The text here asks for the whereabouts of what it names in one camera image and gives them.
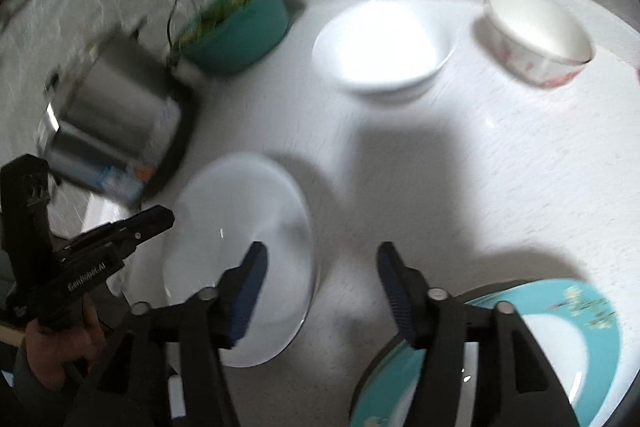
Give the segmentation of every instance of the teal plate border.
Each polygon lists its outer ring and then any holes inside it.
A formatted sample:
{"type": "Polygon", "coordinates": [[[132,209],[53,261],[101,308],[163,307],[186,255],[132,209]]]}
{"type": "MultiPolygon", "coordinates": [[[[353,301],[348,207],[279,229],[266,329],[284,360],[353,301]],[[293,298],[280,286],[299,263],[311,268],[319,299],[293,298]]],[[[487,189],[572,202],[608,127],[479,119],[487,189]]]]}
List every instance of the teal plate border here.
{"type": "MultiPolygon", "coordinates": [[[[582,392],[573,406],[580,426],[588,427],[609,392],[620,357],[618,320],[610,302],[589,284],[549,279],[473,299],[469,304],[493,308],[498,301],[511,302],[520,315],[547,313],[561,317],[583,334],[589,365],[582,392]]],[[[424,354],[424,350],[415,351],[404,341],[395,347],[364,385],[350,427],[386,427],[396,404],[418,379],[424,354]]]]}

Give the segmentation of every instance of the bowl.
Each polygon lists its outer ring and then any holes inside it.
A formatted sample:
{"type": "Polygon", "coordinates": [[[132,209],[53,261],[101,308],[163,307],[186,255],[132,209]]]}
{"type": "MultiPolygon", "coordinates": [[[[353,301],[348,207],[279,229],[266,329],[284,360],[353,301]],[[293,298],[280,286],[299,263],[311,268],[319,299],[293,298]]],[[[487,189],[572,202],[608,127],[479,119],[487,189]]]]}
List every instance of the bowl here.
{"type": "Polygon", "coordinates": [[[484,15],[494,55],[534,86],[564,86],[595,56],[587,32],[549,0],[486,0],[484,15]]]}
{"type": "Polygon", "coordinates": [[[369,0],[329,21],[314,44],[321,77],[357,94],[424,92],[453,52],[434,3],[369,0]]]}
{"type": "Polygon", "coordinates": [[[263,242],[269,266],[246,336],[220,352],[230,367],[272,359],[296,336],[316,289],[310,214],[298,184],[276,162],[235,153],[185,188],[166,236],[162,276],[170,305],[184,302],[263,242]]]}

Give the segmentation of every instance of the green leafy vegetable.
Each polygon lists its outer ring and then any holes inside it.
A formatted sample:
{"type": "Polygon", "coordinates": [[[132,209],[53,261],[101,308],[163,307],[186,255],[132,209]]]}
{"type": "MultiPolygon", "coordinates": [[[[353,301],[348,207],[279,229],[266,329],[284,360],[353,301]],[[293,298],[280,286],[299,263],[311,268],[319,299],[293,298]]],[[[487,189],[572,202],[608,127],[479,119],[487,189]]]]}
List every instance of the green leafy vegetable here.
{"type": "Polygon", "coordinates": [[[200,22],[194,28],[187,29],[176,42],[178,49],[193,44],[220,26],[238,10],[252,0],[217,0],[200,13],[200,22]]]}

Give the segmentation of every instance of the person's arm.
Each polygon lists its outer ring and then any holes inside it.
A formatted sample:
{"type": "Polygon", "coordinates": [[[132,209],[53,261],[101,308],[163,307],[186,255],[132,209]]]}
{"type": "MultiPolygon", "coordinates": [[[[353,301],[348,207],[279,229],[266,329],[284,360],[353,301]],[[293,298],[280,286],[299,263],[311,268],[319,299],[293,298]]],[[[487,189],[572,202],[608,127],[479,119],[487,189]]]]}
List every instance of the person's arm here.
{"type": "Polygon", "coordinates": [[[14,367],[14,391],[37,425],[63,425],[78,388],[66,377],[64,364],[87,359],[91,364],[105,344],[94,306],[82,298],[84,328],[43,333],[38,321],[26,328],[14,367]]]}

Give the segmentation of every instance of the human hand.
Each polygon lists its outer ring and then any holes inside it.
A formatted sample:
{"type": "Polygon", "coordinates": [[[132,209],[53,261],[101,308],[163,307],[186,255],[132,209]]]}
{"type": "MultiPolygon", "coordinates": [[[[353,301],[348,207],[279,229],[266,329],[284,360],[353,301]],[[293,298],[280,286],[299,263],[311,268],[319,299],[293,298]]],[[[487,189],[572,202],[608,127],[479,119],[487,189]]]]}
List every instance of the human hand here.
{"type": "Polygon", "coordinates": [[[89,369],[106,341],[89,295],[82,296],[82,320],[65,331],[44,333],[37,319],[27,324],[24,345],[27,362],[36,379],[50,391],[61,391],[66,380],[65,362],[86,359],[89,369]]]}

